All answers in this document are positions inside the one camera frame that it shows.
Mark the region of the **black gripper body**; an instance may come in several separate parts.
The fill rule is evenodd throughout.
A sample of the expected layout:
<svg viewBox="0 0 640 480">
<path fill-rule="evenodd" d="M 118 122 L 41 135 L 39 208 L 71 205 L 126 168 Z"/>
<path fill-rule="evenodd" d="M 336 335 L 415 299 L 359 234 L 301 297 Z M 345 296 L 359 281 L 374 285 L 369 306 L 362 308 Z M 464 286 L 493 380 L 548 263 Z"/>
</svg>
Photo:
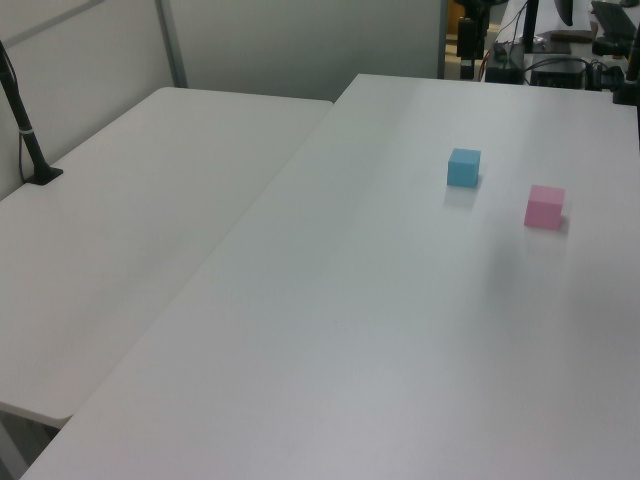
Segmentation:
<svg viewBox="0 0 640 480">
<path fill-rule="evenodd" d="M 464 18 L 480 19 L 488 16 L 493 7 L 504 4 L 504 0 L 454 0 L 464 10 Z"/>
</svg>

